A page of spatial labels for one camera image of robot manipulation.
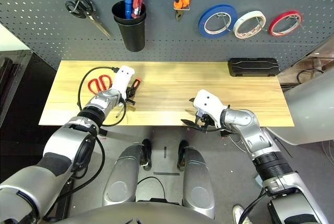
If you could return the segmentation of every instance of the black pen holder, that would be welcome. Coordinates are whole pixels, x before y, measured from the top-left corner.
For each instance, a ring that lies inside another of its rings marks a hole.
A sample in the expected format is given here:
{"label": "black pen holder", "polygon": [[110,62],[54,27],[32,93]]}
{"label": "black pen holder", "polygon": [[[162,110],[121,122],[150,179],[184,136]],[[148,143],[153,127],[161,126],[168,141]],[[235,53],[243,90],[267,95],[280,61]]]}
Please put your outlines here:
{"label": "black pen holder", "polygon": [[112,8],[114,19],[121,31],[125,47],[131,52],[139,52],[145,46],[146,7],[143,4],[138,18],[125,18],[124,1],[116,3]]}

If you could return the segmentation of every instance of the wooden tabletop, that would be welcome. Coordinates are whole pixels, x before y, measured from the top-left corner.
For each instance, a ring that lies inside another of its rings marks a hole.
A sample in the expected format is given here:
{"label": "wooden tabletop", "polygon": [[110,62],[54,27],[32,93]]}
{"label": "wooden tabletop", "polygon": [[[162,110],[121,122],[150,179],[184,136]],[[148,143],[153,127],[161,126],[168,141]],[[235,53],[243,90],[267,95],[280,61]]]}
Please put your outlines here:
{"label": "wooden tabletop", "polygon": [[[293,126],[293,121],[276,77],[231,77],[227,62],[114,62],[61,61],[40,125],[63,125],[79,112],[78,87],[87,71],[97,66],[128,65],[135,70],[132,81],[139,77],[141,84],[128,106],[120,125],[183,125],[180,119],[195,120],[195,108],[189,99],[200,89],[208,90],[233,109],[253,111],[261,126]],[[87,83],[101,74],[112,78],[109,69],[89,74],[82,86],[81,104],[93,94]],[[119,108],[115,108],[105,124],[115,123]]]}

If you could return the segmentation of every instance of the scissors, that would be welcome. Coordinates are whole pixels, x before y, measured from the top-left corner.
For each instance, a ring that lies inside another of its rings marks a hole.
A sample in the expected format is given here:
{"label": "scissors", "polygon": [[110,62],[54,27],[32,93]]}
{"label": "scissors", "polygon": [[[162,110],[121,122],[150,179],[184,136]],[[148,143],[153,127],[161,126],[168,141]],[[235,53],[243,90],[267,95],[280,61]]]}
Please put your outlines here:
{"label": "scissors", "polygon": [[[103,78],[107,78],[109,80],[109,85],[108,86],[105,85]],[[92,89],[92,83],[95,83],[97,92],[94,92],[94,90]],[[100,91],[108,90],[109,88],[111,88],[111,85],[112,85],[112,81],[111,81],[110,76],[107,75],[107,74],[103,74],[99,77],[99,80],[98,79],[91,79],[88,82],[88,89],[89,89],[89,91],[91,91],[92,93],[94,93],[96,95]]]}
{"label": "scissors", "polygon": [[66,9],[75,17],[80,19],[88,18],[101,32],[110,38],[110,33],[107,28],[99,22],[95,15],[92,2],[90,0],[75,0],[75,2],[67,1],[65,3]]}

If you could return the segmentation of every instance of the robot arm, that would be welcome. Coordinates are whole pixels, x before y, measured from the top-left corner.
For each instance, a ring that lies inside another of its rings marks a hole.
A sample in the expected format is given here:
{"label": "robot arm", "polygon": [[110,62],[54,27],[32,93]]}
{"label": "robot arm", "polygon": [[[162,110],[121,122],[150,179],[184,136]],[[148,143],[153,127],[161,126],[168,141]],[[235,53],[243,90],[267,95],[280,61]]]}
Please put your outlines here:
{"label": "robot arm", "polygon": [[200,90],[191,101],[197,109],[196,122],[182,120],[186,125],[203,132],[212,125],[240,135],[262,178],[263,188],[273,197],[268,204],[273,223],[328,223],[298,173],[292,170],[266,129],[259,126],[253,112],[230,109],[205,90]]}
{"label": "robot arm", "polygon": [[0,184],[0,223],[36,223],[47,213],[70,176],[87,167],[99,128],[115,106],[125,103],[134,73],[121,66],[112,87],[95,95],[50,137],[38,164]]}

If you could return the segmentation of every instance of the tape roll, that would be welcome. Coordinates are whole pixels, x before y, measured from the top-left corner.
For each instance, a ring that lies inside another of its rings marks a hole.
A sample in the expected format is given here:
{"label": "tape roll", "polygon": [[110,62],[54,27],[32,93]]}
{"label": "tape roll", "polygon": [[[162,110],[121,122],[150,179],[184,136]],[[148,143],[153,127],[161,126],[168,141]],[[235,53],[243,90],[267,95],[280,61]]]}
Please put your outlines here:
{"label": "tape roll", "polygon": [[[211,19],[213,16],[218,16],[218,17],[224,16],[223,19],[225,19],[226,26],[216,31],[209,30],[206,27],[206,25],[208,20]],[[201,18],[199,19],[198,30],[200,34],[204,37],[218,38],[229,33],[232,30],[237,19],[238,19],[238,13],[236,12],[233,6],[226,4],[213,6],[210,9],[208,9],[205,13],[203,13]]]}
{"label": "tape roll", "polygon": [[[296,19],[296,22],[295,24],[292,25],[292,27],[288,28],[287,30],[285,31],[282,31],[282,32],[274,32],[274,27],[277,25],[278,22],[280,22],[281,20],[283,19],[287,19],[289,17],[294,17]],[[301,13],[299,13],[298,11],[294,11],[294,10],[291,10],[291,11],[286,11],[285,13],[282,13],[280,14],[279,16],[277,16],[273,21],[272,23],[270,24],[269,26],[269,33],[272,35],[272,36],[275,36],[275,37],[279,37],[279,36],[284,36],[284,35],[287,35],[289,34],[290,32],[296,30],[300,24],[303,22],[303,16],[301,15]]]}
{"label": "tape roll", "polygon": [[[246,21],[253,19],[253,18],[257,18],[258,22],[260,23],[259,25],[257,25],[256,27],[254,27],[251,31],[249,32],[238,32],[240,26],[245,23]],[[249,37],[254,36],[255,34],[257,34],[259,31],[262,30],[262,28],[265,26],[266,24],[266,17],[265,15],[260,12],[260,11],[251,11],[249,13],[246,13],[245,15],[241,16],[236,23],[234,24],[233,27],[233,32],[234,35],[239,38],[239,39],[247,39]]]}

